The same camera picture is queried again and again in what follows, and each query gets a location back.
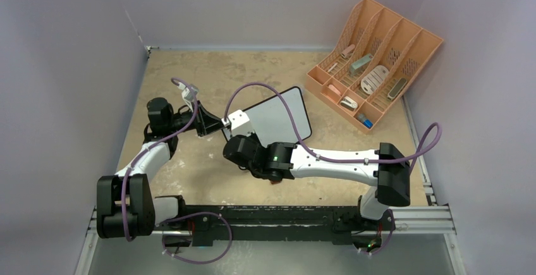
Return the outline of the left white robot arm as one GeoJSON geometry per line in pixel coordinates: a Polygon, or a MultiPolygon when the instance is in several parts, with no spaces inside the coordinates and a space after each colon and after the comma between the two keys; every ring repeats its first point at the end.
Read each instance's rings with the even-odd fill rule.
{"type": "Polygon", "coordinates": [[[141,151],[122,170],[97,182],[96,226],[101,238],[131,241],[150,235],[165,222],[180,230],[188,224],[180,195],[154,198],[150,181],[174,156],[178,131],[195,130],[202,137],[223,129],[222,120],[201,103],[184,105],[177,112],[162,97],[147,103],[149,123],[143,131],[141,151]]]}

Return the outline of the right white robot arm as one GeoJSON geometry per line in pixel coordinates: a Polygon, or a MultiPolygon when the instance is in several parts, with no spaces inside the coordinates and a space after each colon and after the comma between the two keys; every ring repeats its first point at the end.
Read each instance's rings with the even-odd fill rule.
{"type": "Polygon", "coordinates": [[[364,229],[377,224],[389,207],[411,202],[410,163],[390,143],[363,151],[320,150],[289,142],[264,147],[253,136],[238,135],[227,141],[222,154],[263,180],[321,177],[368,185],[355,211],[355,221],[364,229]]]}

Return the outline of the black-framed whiteboard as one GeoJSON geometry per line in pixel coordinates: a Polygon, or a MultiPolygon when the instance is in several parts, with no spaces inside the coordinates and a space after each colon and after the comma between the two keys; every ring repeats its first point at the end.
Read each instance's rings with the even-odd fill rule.
{"type": "MultiPolygon", "coordinates": [[[[298,86],[290,87],[282,91],[281,96],[291,111],[301,139],[310,138],[313,131],[302,89],[298,86]]],[[[298,142],[286,108],[276,95],[244,109],[244,112],[252,122],[262,146],[274,142],[298,142]]]]}

